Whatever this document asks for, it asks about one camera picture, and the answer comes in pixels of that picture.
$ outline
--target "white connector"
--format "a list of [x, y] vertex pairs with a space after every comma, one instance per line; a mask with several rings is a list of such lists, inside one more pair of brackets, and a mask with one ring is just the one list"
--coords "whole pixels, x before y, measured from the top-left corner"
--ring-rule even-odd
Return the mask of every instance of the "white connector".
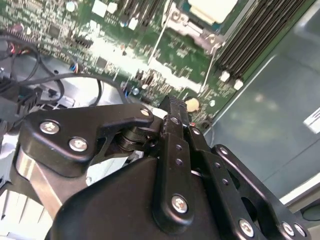
[[108, 4], [108, 7], [106, 8], [106, 10], [111, 13], [111, 14], [114, 14], [118, 9], [118, 4], [115, 3], [115, 2], [110, 2]]
[[223, 71], [221, 76], [219, 77], [219, 80], [225, 83], [226, 81], [229, 80], [229, 78], [230, 78], [230, 73], [227, 71]]
[[130, 28], [131, 30], [135, 30], [137, 25], [138, 25], [138, 22], [139, 20], [136, 19], [136, 18], [131, 18], [130, 22], [129, 22], [129, 25], [128, 25], [128, 28]]
[[244, 86], [244, 82], [241, 81], [240, 79], [235, 80], [233, 88], [235, 90], [240, 90]]

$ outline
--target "motherboard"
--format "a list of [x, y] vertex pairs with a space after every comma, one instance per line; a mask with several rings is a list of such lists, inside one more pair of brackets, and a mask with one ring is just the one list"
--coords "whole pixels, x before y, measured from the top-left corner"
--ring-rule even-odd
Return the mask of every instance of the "motherboard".
[[0, 23], [69, 63], [52, 46], [63, 48], [128, 98], [154, 107], [168, 94], [184, 100], [205, 129], [313, 2], [0, 0]]

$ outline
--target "silver screw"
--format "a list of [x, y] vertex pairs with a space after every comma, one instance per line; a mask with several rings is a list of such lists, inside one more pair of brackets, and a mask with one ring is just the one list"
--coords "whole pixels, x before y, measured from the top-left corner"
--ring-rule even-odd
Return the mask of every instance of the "silver screw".
[[73, 151], [83, 152], [87, 150], [88, 144], [83, 138], [75, 137], [69, 141], [69, 146]]
[[173, 208], [181, 214], [185, 214], [188, 210], [188, 205], [186, 200], [184, 200], [181, 196], [174, 195], [171, 200]]
[[240, 219], [239, 226], [245, 235], [247, 235], [250, 238], [254, 237], [255, 235], [254, 229], [252, 228], [252, 226], [247, 220]]
[[193, 128], [193, 132], [194, 132], [195, 134], [197, 134], [197, 135], [200, 135], [200, 131], [199, 131], [198, 129], [196, 129], [196, 128]]
[[132, 90], [132, 94], [134, 95], [134, 96], [137, 96], [138, 94], [139, 94], [139, 88], [134, 88], [133, 90]]
[[52, 121], [44, 121], [40, 124], [40, 130], [45, 134], [56, 134], [57, 132], [59, 132], [60, 128], [58, 124]]
[[295, 235], [294, 230], [292, 229], [292, 227], [291, 227], [288, 223], [286, 223], [286, 222], [284, 221], [284, 222], [282, 222], [282, 226], [283, 226], [283, 228], [284, 228], [284, 230], [285, 230], [285, 232], [286, 232], [287, 234], [289, 234], [289, 235], [292, 236], [292, 237]]
[[225, 149], [223, 146], [220, 147], [220, 151], [221, 151], [224, 155], [228, 155], [227, 149]]
[[90, 177], [90, 176], [87, 176], [86, 178], [85, 178], [85, 183], [89, 186], [89, 185], [91, 185], [91, 183], [92, 183], [92, 178]]
[[179, 124], [179, 120], [177, 118], [175, 118], [174, 116], [170, 118], [172, 122], [174, 122], [175, 124]]
[[209, 106], [210, 107], [214, 107], [216, 105], [216, 101], [215, 100], [211, 100], [210, 102], [209, 102]]
[[141, 113], [145, 116], [150, 116], [150, 113], [146, 109], [141, 109]]
[[300, 227], [298, 224], [294, 224], [294, 227], [295, 227], [295, 229], [303, 236], [303, 237], [306, 237], [307, 236], [307, 234], [306, 234], [306, 232], [303, 230], [303, 228], [302, 227]]

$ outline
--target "gray metal panel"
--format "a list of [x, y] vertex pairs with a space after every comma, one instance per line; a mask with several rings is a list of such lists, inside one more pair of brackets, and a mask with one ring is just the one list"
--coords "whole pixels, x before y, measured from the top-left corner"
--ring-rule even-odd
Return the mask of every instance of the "gray metal panel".
[[320, 107], [319, 8], [318, 1], [214, 125], [214, 144], [230, 148], [278, 198], [320, 172], [320, 134], [303, 124]]

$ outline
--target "white label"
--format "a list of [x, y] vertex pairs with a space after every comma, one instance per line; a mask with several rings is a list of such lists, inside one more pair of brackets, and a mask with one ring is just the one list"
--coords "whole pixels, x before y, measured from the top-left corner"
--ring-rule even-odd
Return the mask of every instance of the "white label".
[[93, 7], [92, 7], [92, 12], [99, 15], [100, 17], [104, 18], [106, 11], [107, 11], [108, 6], [104, 4], [102, 1], [95, 0]]
[[320, 107], [314, 113], [312, 113], [306, 120], [304, 120], [303, 123], [313, 133], [320, 133]]

